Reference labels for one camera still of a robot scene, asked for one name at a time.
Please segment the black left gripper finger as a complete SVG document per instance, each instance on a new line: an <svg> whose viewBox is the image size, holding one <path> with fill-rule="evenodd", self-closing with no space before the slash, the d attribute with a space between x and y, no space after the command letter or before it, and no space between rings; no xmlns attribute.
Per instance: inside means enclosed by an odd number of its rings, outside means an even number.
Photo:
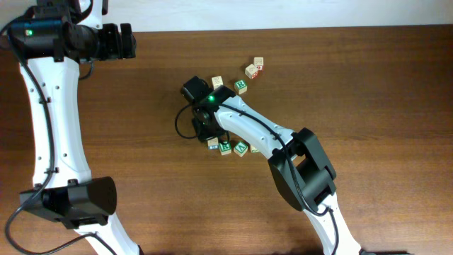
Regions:
<svg viewBox="0 0 453 255"><path fill-rule="evenodd" d="M136 40L132 33L132 26L130 23L120 24L122 44L123 45L135 45Z"/></svg>
<svg viewBox="0 0 453 255"><path fill-rule="evenodd" d="M132 59L136 57L137 45L134 42L124 42L122 44L122 57L124 59Z"/></svg>

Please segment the wooden block green R edge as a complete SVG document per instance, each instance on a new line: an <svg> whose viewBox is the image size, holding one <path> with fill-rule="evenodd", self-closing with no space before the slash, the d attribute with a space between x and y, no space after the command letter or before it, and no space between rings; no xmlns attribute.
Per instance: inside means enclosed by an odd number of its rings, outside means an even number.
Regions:
<svg viewBox="0 0 453 255"><path fill-rule="evenodd" d="M227 142L227 141L220 142L219 143L219 151L220 151L222 156L227 155L227 154L231 154L231 151L232 151L231 144L229 142Z"/></svg>

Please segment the wooden block green V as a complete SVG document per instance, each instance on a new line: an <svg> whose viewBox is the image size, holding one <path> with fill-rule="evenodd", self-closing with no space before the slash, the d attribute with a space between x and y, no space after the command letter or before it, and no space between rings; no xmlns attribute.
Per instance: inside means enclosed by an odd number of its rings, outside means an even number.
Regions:
<svg viewBox="0 0 453 255"><path fill-rule="evenodd" d="M243 141L237 142L237 144L234 146L234 152L240 157L243 157L245 153L247 153L247 151L248 145Z"/></svg>

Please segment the wooden block green N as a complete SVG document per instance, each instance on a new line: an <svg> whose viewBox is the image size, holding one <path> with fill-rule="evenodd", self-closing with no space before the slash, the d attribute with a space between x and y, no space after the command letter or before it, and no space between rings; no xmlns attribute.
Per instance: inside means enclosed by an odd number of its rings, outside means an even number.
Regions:
<svg viewBox="0 0 453 255"><path fill-rule="evenodd" d="M256 147L254 147L253 145L250 145L250 151L251 151L251 153L259 153L259 152L260 152L260 151L259 151Z"/></svg>

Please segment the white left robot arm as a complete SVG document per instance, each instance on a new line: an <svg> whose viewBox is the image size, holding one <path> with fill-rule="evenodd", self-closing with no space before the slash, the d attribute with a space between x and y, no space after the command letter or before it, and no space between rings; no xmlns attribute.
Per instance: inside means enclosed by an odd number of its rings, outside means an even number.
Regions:
<svg viewBox="0 0 453 255"><path fill-rule="evenodd" d="M108 0L37 1L1 31L28 90L35 140L33 187L20 211L74 230L98 254L140 254L116 214L111 177L92 177L81 140L82 64L131 59L130 24L104 23Z"/></svg>

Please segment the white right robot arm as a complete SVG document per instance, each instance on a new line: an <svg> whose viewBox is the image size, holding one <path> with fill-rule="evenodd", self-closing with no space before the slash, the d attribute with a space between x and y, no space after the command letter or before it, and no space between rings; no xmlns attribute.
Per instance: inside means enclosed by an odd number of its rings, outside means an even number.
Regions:
<svg viewBox="0 0 453 255"><path fill-rule="evenodd" d="M364 254L338 205L336 170L317 136L277 125L246 105L231 89L213 89L194 76L180 90L193 114L195 138L204 142L234 133L268 161L279 194L306 214L325 254Z"/></svg>

